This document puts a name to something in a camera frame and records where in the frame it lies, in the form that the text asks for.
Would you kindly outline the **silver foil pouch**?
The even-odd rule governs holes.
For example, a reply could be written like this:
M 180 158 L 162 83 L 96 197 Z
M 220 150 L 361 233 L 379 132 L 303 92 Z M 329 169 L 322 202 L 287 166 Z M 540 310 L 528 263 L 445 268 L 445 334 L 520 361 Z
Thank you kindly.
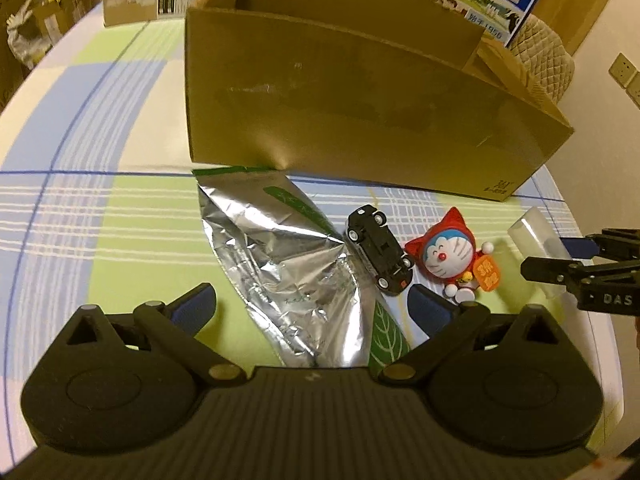
M 378 374 L 409 351 L 356 250 L 285 174 L 228 167 L 194 177 L 209 245 L 284 365 Z

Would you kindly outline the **red Doraemon figurine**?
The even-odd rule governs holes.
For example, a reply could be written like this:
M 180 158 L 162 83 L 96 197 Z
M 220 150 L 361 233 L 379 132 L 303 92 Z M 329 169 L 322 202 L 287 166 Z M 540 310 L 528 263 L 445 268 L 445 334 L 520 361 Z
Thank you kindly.
M 421 272 L 442 283 L 442 294 L 456 304 L 474 301 L 476 291 L 493 292 L 501 281 L 495 247 L 476 238 L 457 207 L 451 207 L 423 235 L 405 244 Z

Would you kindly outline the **checkered bed sheet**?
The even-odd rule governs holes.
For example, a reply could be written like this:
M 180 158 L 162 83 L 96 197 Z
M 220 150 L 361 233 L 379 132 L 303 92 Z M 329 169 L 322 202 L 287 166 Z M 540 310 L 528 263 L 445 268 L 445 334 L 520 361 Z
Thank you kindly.
M 198 334 L 248 372 L 279 365 L 218 266 L 202 228 L 184 109 L 183 20 L 103 27 L 90 11 L 29 75 L 1 114 L 1 471 L 34 447 L 22 417 L 24 382 L 82 304 L 131 312 L 201 282 L 217 313 Z M 502 203 L 411 188 L 295 178 L 337 229 L 357 206 L 382 209 L 403 243 L 450 206 L 479 242 L 497 243 L 493 311 L 545 304 L 597 375 L 605 412 L 591 439 L 604 448 L 625 411 L 611 318 L 548 300 L 520 275 L 506 234 L 537 207 L 561 236 L 582 234 L 542 167 Z

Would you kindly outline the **black toy car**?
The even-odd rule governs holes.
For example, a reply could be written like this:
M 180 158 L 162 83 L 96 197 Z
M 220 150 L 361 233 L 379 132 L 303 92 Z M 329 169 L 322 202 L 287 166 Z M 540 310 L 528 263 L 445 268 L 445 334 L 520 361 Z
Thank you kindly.
M 347 218 L 345 235 L 384 294 L 398 296 L 410 285 L 413 260 L 394 237 L 382 210 L 369 204 L 357 208 Z

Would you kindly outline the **clear plastic tube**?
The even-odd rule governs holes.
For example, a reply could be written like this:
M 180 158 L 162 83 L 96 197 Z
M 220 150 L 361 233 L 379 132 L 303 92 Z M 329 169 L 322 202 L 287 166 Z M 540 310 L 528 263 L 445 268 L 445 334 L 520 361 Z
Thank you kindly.
M 508 234 L 524 259 L 527 257 L 570 258 L 570 253 L 562 244 L 558 234 L 537 207 L 529 208 L 518 218 L 508 229 Z M 562 304 L 576 306 L 576 300 L 561 285 L 536 282 L 530 282 L 530 284 L 541 290 L 548 300 L 558 300 Z

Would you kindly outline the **quilted beige chair back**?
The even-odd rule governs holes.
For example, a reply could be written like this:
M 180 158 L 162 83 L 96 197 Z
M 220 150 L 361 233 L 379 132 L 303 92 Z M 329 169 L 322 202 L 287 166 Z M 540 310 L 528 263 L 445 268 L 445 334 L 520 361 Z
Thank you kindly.
M 559 103 L 574 78 L 574 58 L 560 36 L 543 20 L 529 14 L 510 41 L 508 49 L 526 70 Z

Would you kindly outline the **open brown cardboard box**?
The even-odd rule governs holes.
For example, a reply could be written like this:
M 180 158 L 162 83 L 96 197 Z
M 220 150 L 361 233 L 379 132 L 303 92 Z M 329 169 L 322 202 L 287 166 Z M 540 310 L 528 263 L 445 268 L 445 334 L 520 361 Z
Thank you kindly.
M 194 162 L 504 200 L 573 129 L 523 64 L 431 0 L 196 0 Z

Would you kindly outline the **cardboard boxes pile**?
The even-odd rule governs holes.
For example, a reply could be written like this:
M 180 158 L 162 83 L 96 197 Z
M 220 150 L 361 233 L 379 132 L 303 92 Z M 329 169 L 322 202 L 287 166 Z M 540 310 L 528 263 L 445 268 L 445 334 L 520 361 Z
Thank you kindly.
M 82 0 L 24 0 L 6 19 L 9 49 L 32 70 L 85 14 Z

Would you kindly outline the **wall socket plate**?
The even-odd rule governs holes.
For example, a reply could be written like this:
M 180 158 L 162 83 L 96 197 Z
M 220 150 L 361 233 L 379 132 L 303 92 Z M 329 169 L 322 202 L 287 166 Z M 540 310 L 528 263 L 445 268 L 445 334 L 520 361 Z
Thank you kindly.
M 640 105 L 640 75 L 634 63 L 619 53 L 608 69 L 610 76 L 626 91 L 637 106 Z

